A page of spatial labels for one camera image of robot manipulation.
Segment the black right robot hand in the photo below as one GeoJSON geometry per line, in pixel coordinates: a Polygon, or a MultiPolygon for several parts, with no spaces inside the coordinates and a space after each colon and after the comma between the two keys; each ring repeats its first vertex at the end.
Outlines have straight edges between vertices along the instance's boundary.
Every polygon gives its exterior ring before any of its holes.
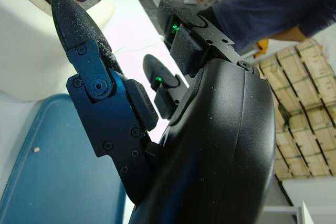
{"type": "Polygon", "coordinates": [[[146,55],[151,101],[78,3],[51,0],[51,11],[76,70],[67,90],[96,156],[112,158],[135,205],[130,222],[256,223],[274,168],[274,102],[232,40],[183,4],[161,0],[164,43],[190,80],[146,55]]]}

